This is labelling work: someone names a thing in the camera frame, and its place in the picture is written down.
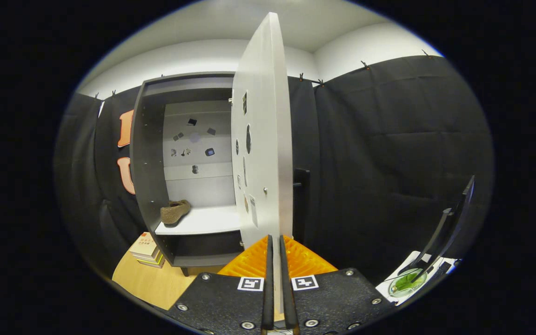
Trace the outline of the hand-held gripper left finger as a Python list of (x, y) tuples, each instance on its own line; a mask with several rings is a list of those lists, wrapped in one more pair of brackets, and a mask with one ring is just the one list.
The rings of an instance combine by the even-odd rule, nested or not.
[(271, 235), (256, 242), (260, 276), (200, 273), (166, 311), (185, 329), (212, 335), (265, 335), (274, 327), (274, 244)]

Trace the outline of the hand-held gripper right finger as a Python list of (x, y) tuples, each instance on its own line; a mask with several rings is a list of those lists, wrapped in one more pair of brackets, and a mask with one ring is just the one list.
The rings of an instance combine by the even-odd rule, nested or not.
[(292, 276), (295, 243), (279, 238), (284, 318), (295, 335), (349, 335), (396, 311), (358, 269)]

